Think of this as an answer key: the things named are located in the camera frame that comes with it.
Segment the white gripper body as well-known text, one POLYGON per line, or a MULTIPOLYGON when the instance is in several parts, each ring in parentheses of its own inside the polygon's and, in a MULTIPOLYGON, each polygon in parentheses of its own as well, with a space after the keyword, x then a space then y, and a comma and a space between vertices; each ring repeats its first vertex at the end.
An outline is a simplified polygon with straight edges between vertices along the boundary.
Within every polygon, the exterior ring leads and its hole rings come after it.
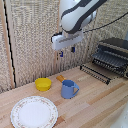
POLYGON ((64 35, 64 32, 59 32, 51 37, 52 49, 57 51, 62 48, 74 45, 83 39, 83 32, 78 31, 75 34, 64 35))

